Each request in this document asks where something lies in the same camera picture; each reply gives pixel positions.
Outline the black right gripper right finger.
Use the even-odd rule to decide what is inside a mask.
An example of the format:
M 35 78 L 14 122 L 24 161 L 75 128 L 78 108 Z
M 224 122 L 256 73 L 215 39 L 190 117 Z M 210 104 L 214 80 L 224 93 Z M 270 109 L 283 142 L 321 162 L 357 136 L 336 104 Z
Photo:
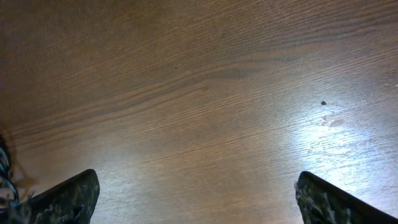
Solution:
M 397 218 L 308 171 L 295 183 L 295 198 L 304 224 L 397 224 Z

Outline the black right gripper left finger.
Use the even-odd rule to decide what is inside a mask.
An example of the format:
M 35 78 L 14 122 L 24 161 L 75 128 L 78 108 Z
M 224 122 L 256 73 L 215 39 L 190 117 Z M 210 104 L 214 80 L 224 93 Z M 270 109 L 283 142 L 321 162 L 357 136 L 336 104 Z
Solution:
M 25 202 L 6 201 L 1 224 L 90 224 L 100 184 L 93 169 L 87 169 Z

